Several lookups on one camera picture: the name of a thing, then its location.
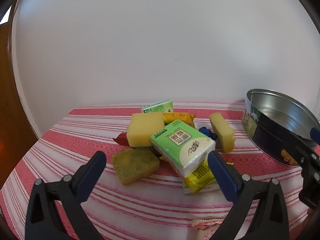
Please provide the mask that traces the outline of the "pink blossom snack packet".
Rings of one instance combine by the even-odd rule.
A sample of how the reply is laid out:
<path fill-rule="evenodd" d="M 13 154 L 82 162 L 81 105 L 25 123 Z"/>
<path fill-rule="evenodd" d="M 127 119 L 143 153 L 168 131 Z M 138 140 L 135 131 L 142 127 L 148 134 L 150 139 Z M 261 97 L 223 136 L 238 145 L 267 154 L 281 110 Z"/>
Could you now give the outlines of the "pink blossom snack packet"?
<path fill-rule="evenodd" d="M 197 230 L 196 240 L 209 240 L 223 221 L 223 218 L 193 219 L 191 226 Z"/>

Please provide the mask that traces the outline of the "blue cloth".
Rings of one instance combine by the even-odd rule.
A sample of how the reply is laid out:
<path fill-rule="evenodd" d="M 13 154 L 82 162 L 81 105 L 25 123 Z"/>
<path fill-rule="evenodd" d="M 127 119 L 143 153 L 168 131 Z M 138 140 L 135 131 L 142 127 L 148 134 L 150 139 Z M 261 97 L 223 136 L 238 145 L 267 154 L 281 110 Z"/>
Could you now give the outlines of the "blue cloth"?
<path fill-rule="evenodd" d="M 206 135 L 207 137 L 209 137 L 210 139 L 212 139 L 212 140 L 214 140 L 214 141 L 217 140 L 217 135 L 216 135 L 214 132 L 212 132 L 210 129 L 208 129 L 208 128 L 206 128 L 206 127 L 201 127 L 201 128 L 199 129 L 199 131 L 200 131 L 202 134 L 204 134 L 204 135 Z"/>

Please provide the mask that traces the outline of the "worn green speckled sponge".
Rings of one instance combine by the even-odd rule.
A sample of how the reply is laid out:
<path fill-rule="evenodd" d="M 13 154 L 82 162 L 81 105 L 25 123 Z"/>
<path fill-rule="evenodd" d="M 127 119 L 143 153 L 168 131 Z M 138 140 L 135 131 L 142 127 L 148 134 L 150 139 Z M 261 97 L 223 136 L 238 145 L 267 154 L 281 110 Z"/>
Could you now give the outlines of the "worn green speckled sponge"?
<path fill-rule="evenodd" d="M 122 185 L 147 178 L 159 170 L 160 161 L 150 150 L 128 148 L 112 155 L 112 165 Z"/>

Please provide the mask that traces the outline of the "red snack packet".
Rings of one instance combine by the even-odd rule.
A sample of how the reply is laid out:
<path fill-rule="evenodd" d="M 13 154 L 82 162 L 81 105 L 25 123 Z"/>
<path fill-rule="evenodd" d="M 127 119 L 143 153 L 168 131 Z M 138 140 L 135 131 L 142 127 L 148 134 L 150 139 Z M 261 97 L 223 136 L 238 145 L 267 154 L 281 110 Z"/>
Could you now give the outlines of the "red snack packet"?
<path fill-rule="evenodd" d="M 116 138 L 113 138 L 113 140 L 120 146 L 129 146 L 126 132 L 120 133 Z"/>

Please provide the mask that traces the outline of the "large green tissue pack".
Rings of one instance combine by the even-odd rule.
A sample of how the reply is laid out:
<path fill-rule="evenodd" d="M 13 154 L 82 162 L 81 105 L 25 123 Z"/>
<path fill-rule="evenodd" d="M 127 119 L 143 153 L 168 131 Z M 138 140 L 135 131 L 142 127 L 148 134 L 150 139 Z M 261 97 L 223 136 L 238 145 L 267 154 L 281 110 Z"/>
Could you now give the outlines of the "large green tissue pack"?
<path fill-rule="evenodd" d="M 175 120 L 150 137 L 154 148 L 176 172 L 187 178 L 215 150 L 216 142 L 195 128 Z"/>

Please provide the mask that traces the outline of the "yellow sponge green backing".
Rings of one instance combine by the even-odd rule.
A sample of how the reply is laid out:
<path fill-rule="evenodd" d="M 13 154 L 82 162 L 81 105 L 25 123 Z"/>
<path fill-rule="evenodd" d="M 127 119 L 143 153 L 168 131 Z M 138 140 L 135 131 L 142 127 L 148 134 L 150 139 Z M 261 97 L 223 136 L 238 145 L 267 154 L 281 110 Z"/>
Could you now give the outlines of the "yellow sponge green backing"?
<path fill-rule="evenodd" d="M 129 146 L 132 148 L 151 147 L 150 137 L 164 126 L 161 112 L 133 114 L 126 134 Z"/>

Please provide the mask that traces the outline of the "orange yellow snack packet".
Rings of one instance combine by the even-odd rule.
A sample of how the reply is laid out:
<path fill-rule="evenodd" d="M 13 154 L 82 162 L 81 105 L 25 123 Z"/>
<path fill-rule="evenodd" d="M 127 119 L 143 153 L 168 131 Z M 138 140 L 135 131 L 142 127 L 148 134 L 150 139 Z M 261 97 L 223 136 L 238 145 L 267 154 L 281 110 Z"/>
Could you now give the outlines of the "orange yellow snack packet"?
<path fill-rule="evenodd" d="M 180 120 L 188 124 L 189 126 L 195 128 L 195 124 L 194 124 L 195 114 L 178 113 L 178 112 L 168 112 L 168 113 L 162 113 L 162 114 L 163 114 L 164 123 L 166 125 L 172 123 L 173 121 Z"/>

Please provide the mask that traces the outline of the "small green tissue pack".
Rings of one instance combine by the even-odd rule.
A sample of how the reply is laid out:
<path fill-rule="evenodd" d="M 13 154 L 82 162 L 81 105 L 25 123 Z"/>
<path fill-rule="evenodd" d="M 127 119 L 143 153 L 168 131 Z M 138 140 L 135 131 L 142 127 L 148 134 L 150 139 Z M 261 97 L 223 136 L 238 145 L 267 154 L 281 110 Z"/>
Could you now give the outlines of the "small green tissue pack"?
<path fill-rule="evenodd" d="M 140 109 L 142 113 L 150 113 L 150 112 L 169 113 L 174 111 L 173 103 L 170 100 L 163 100 L 163 101 L 159 101 L 149 105 L 145 105 L 145 106 L 142 106 Z"/>

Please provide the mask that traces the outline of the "round metal cookie tin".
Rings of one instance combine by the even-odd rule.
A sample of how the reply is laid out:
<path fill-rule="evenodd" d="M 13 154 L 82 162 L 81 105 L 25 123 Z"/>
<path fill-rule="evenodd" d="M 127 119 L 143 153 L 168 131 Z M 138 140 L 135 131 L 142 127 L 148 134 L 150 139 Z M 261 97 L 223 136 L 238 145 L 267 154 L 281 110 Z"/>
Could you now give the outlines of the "round metal cookie tin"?
<path fill-rule="evenodd" d="M 319 129 L 313 113 L 296 99 L 274 90 L 247 92 L 242 126 L 260 150 L 286 165 L 298 165 L 287 153 L 281 152 L 287 133 L 294 133 L 313 150 L 317 147 L 310 137 L 312 128 Z"/>

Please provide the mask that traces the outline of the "brown wooden door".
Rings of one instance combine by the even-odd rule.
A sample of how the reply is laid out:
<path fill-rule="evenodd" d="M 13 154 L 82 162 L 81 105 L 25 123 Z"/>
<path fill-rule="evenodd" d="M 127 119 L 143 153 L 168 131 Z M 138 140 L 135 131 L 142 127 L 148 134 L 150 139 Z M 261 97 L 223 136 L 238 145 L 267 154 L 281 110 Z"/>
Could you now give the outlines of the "brown wooden door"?
<path fill-rule="evenodd" d="M 18 2 L 14 0 L 8 22 L 1 24 L 1 185 L 4 185 L 18 162 L 38 140 L 23 109 L 14 77 L 12 25 Z"/>

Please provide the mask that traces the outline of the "pink striped bed cover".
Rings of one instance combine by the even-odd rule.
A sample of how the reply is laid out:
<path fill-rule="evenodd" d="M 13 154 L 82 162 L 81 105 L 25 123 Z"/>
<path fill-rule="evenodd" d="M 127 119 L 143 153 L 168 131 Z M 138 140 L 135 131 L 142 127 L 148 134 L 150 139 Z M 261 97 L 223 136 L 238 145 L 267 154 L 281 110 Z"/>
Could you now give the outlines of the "pink striped bed cover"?
<path fill-rule="evenodd" d="M 261 152 L 242 128 L 243 102 L 176 102 L 177 112 L 195 115 L 196 127 L 209 127 L 219 112 L 235 131 L 235 148 L 224 155 L 239 173 L 255 180 L 277 178 L 287 205 L 291 238 L 300 232 L 307 207 L 298 198 L 300 168 L 287 166 Z M 1 209 L 9 228 L 24 239 L 28 200 L 34 181 L 59 181 L 73 174 L 97 151 L 107 157 L 122 150 L 115 138 L 123 132 L 140 105 L 79 107 L 49 129 L 25 154 L 1 188 Z M 221 191 L 185 195 L 182 181 L 162 162 L 157 173 L 131 185 L 120 183 L 107 163 L 89 199 L 82 204 L 90 221 L 105 239 L 194 239 L 195 218 L 225 217 L 231 208 Z"/>

